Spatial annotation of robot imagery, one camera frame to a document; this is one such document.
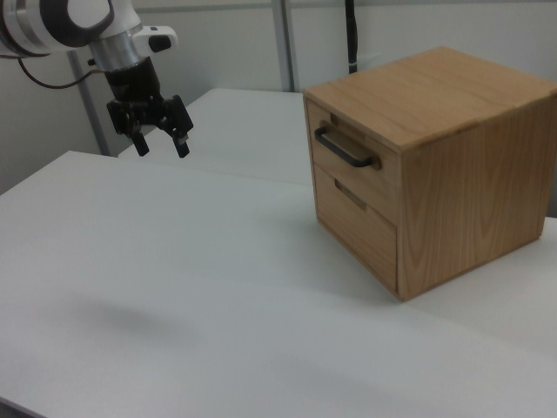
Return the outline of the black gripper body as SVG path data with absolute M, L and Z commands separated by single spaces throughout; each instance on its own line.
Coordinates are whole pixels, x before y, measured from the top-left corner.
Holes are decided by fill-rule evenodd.
M 114 95 L 107 109 L 115 129 L 135 124 L 167 128 L 160 82 L 149 57 L 129 69 L 106 72 L 105 77 Z

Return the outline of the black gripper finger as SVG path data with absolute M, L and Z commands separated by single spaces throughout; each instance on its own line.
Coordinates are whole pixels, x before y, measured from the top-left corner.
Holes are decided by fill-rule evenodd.
M 179 95 L 163 101 L 159 128 L 171 136 L 180 158 L 190 153 L 187 140 L 188 133 L 193 127 L 191 117 Z
M 117 100 L 110 101 L 106 107 L 116 133 L 129 138 L 140 157 L 146 155 L 150 149 L 141 132 L 144 122 L 144 107 L 138 103 Z

